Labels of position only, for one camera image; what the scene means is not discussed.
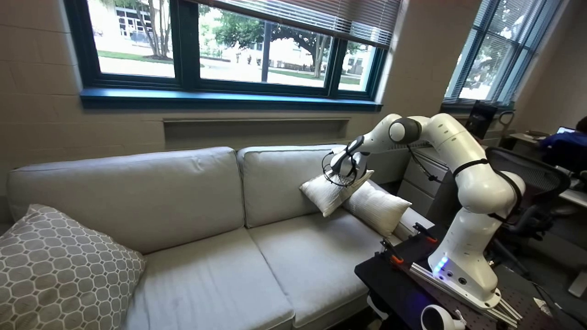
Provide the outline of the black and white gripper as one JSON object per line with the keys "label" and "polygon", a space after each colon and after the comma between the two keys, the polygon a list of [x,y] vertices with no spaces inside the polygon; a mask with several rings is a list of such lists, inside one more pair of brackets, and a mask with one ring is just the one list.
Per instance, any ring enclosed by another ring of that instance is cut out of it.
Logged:
{"label": "black and white gripper", "polygon": [[354,183],[365,174],[367,161],[361,152],[339,150],[326,161],[326,178],[332,183]]}

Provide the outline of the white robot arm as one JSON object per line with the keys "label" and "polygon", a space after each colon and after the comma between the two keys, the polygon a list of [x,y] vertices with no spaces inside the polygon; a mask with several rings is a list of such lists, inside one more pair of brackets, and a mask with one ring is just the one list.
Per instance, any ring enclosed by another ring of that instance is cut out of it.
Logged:
{"label": "white robot arm", "polygon": [[389,114],[370,132],[336,150],[323,172],[337,185],[350,185],[367,167],[370,152],[416,141],[436,150],[453,174],[460,204],[442,242],[427,257],[425,277],[466,303],[490,310],[502,299],[484,249],[521,200],[524,182],[517,174],[493,171],[486,150],[453,116]]}

